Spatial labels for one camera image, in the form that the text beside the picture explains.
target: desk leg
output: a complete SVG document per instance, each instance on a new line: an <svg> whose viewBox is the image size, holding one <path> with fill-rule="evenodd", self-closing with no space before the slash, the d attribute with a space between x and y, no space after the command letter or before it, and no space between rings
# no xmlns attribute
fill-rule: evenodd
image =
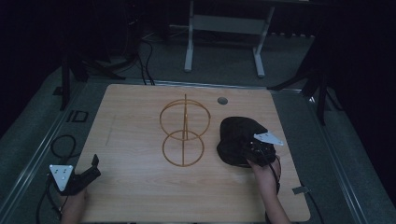
<svg viewBox="0 0 396 224"><path fill-rule="evenodd" d="M264 44L265 37L267 37L268 34L268 28L270 27L271 19L274 15L275 7L271 7L270 11L268 12L267 19L265 20L264 26L262 27L262 34L260 37L259 44L257 47L253 48L253 57L254 57L254 62L256 63L256 69L257 69L257 76L259 77L264 77L264 68L262 67L262 56L260 53L262 52L262 45Z"/></svg>
<svg viewBox="0 0 396 224"><path fill-rule="evenodd" d="M194 1L190 0L190 19L189 19L189 44L187 46L186 62L184 63L184 71L190 72L192 68L192 54L194 51L194 45L192 43L192 33L193 33L193 14Z"/></svg>

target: gray floor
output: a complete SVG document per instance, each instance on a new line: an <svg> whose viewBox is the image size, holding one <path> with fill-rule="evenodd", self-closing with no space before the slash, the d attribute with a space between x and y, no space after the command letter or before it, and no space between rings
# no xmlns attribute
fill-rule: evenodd
<svg viewBox="0 0 396 224"><path fill-rule="evenodd" d="M312 39L303 37L268 37L262 53L266 76L258 78L251 49L246 46L252 41L250 38L242 41L244 47L237 47L220 42L209 43L205 34L197 34L196 37L190 73L183 70L185 33L176 31L168 43L159 41L155 35L145 38L153 46L148 69L157 85L226 85L265 89L292 77L312 43ZM149 45L142 44L140 54L146 60ZM128 77L118 83L143 84L138 65L125 71L121 69L118 73ZM73 82L73 101L62 112L59 111L61 98L52 95L55 87L60 85L60 70L47 78L0 141L2 223L35 221L35 208L45 187L48 165L59 160L49 152L50 141L61 134L71 133L77 139L76 151L81 151L110 83L116 81L95 74L87 83ZM311 189L311 195L318 204L317 210L306 195L311 212L311 219L306 223L320 223L318 214L322 215L324 223L393 223L396 220L395 208L346 114L328 105L326 126L319 125L314 115L315 103L296 91L303 85L304 81L290 86L290 90L274 92L274 100L298 175ZM89 112L87 122L67 122L72 110ZM67 152L72 145L63 140L56 146L60 152ZM41 209L41 219L42 223L59 222L46 201Z"/></svg>

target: dark background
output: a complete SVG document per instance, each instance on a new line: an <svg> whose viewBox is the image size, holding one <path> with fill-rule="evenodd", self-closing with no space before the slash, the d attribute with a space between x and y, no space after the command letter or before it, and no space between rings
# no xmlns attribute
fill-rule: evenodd
<svg viewBox="0 0 396 224"><path fill-rule="evenodd" d="M206 2L208 5L201 6L203 10L210 8L213 1ZM331 53L326 60L330 86L335 89L389 197L396 203L393 173L396 168L396 3L339 2L346 6L337 10L304 4L278 6L270 31L286 36L315 35L320 40L318 53ZM132 15L141 14L143 23L166 38L167 24L188 23L189 1L166 3L148 1L135 8ZM91 1L1 2L0 136L47 75L61 65L63 50L72 46L95 59L106 59L111 41L97 35L106 30L101 27L103 21L92 16L94 13ZM239 13L248 15L246 9Z"/></svg>

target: wooden table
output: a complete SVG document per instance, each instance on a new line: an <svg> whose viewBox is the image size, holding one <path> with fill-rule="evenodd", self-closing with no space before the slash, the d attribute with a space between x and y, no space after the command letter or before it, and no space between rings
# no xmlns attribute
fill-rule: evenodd
<svg viewBox="0 0 396 224"><path fill-rule="evenodd" d="M225 97L228 104L218 103ZM163 109L175 100L193 100L210 113L207 131L185 141L185 162L180 167L182 141L167 134L160 123ZM168 132L183 129L184 104L163 112ZM187 105L188 130L200 134L209 116L197 105ZM86 222L258 222L264 207L250 169L224 163L216 151L223 119L243 116L257 120L284 141L276 146L281 157L279 199L292 221L306 221L310 213L299 187L288 143L269 91L170 86L110 85L78 161L77 172L99 157L102 175L89 185Z"/></svg>

